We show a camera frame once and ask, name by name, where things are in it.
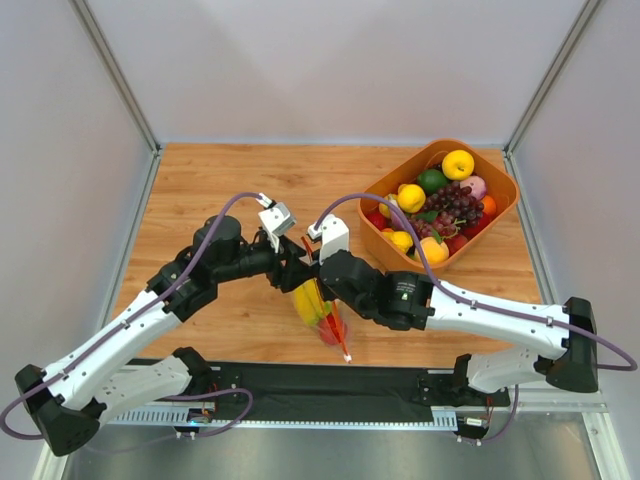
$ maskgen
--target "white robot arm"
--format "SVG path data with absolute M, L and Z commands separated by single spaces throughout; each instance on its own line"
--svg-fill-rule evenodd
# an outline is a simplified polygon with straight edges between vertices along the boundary
M 546 379 L 559 388 L 597 390 L 595 348 L 583 339 L 571 338 L 565 329 L 476 309 L 474 301 L 502 305 L 512 311 L 537 312 L 543 318 L 593 326 L 590 305 L 571 299 L 566 305 L 531 305 L 465 291 L 451 284 L 449 290 L 472 300 L 463 305 L 442 293 L 426 275 L 387 272 L 369 266 L 349 252 L 349 229 L 328 215 L 309 237 L 322 246 L 309 264 L 306 251 L 285 234 L 295 218 L 281 203 L 261 195 L 262 228 L 249 243 L 241 236 L 239 222 L 229 216 L 218 220 L 210 241 L 204 242 L 216 217 L 194 234 L 193 244 L 178 253 L 149 280 L 131 305 L 84 345 L 40 369 L 24 367 L 16 375 L 22 394 L 50 383 L 25 402 L 27 410 L 56 455 L 80 448 L 115 416 L 148 402 L 178 394 L 201 394 L 213 383 L 207 362 L 191 348 L 180 348 L 159 363 L 134 373 L 116 376 L 136 353 L 166 332 L 179 327 L 195 312 L 217 298 L 218 284 L 265 274 L 271 286 L 291 292 L 311 278 L 318 280 L 325 299 L 339 298 L 363 318 L 396 330 L 432 328 L 458 330 L 504 340 L 514 348 L 491 355 L 466 355 L 456 362 L 452 388 L 492 393 L 514 384 Z M 202 249 L 188 278 L 173 283 Z M 141 307 L 170 290 L 142 315 L 129 321 Z M 68 366 L 80 355 L 90 354 L 75 368 Z

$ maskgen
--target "yellow object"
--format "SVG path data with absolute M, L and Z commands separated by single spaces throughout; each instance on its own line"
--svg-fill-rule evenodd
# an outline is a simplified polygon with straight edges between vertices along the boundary
M 396 207 L 398 206 L 398 196 L 395 193 L 390 193 L 386 197 L 386 200 L 389 200 Z M 384 203 L 378 204 L 378 211 L 387 218 L 391 218 L 391 212 L 389 211 L 389 207 L 387 207 Z
M 433 237 L 423 238 L 420 241 L 420 248 L 422 248 L 424 256 L 427 257 L 429 265 L 442 263 L 449 258 L 449 247 L 447 247 L 447 244 L 444 242 L 438 243 Z M 414 260 L 420 261 L 420 256 L 417 252 L 414 254 Z
M 402 253 L 407 253 L 407 250 L 411 248 L 413 245 L 413 240 L 411 239 L 411 235 L 407 232 L 393 232 L 389 239 L 391 242 L 400 249 Z
M 398 193 L 398 206 L 407 213 L 419 212 L 427 196 L 420 185 L 409 184 Z
M 442 173 L 449 180 L 464 180 L 471 176 L 474 168 L 473 156 L 465 150 L 449 152 L 442 161 Z
M 293 291 L 293 306 L 310 327 L 317 325 L 331 311 L 331 303 L 322 302 L 318 296 L 314 279 L 307 280 Z

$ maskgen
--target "green leaf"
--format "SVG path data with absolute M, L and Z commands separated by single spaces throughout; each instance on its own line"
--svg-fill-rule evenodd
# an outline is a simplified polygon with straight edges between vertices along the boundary
M 433 227 L 431 227 L 431 234 L 433 235 L 433 238 L 436 239 L 436 242 L 438 242 L 438 244 L 442 243 L 442 237 L 440 236 L 438 231 Z
M 432 210 L 426 213 L 419 213 L 416 215 L 416 218 L 419 220 L 424 220 L 427 223 L 433 222 L 438 216 L 438 212 L 436 210 Z

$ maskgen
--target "wooden table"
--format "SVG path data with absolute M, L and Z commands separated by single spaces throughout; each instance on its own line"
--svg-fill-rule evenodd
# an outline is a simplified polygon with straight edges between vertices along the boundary
M 166 262 L 191 244 L 193 232 L 241 191 L 264 192 L 283 201 L 298 224 L 298 239 L 334 199 L 362 191 L 417 148 L 171 144 L 166 148 L 117 303 L 122 311 Z M 499 150 L 482 153 L 504 168 Z M 258 205 L 242 200 L 231 210 L 253 237 Z M 351 227 L 351 250 L 379 266 L 359 240 L 356 203 L 336 211 Z M 515 210 L 445 275 L 461 287 L 508 299 L 537 302 L 538 288 Z M 502 342 L 458 332 L 394 332 L 349 318 L 355 364 L 450 367 L 464 353 L 489 353 Z M 164 358 L 192 346 L 208 360 L 343 363 L 297 316 L 289 295 L 263 276 L 223 284 L 219 298 L 141 356 Z

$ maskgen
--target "grape bunch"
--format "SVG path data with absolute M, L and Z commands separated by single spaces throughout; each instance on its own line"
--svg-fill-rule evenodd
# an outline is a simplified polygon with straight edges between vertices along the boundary
M 459 230 L 455 220 L 451 213 L 440 212 L 431 223 L 416 216 L 409 218 L 409 223 L 420 239 L 436 236 L 434 231 L 438 233 L 440 238 L 451 238 L 455 237 Z
M 469 227 L 475 227 L 478 224 L 478 220 L 482 218 L 483 209 L 482 202 L 478 202 L 471 195 L 471 187 L 460 187 L 460 182 L 457 180 L 427 197 L 422 208 L 425 212 L 434 210 L 446 212 L 453 217 L 454 225 L 464 223 Z

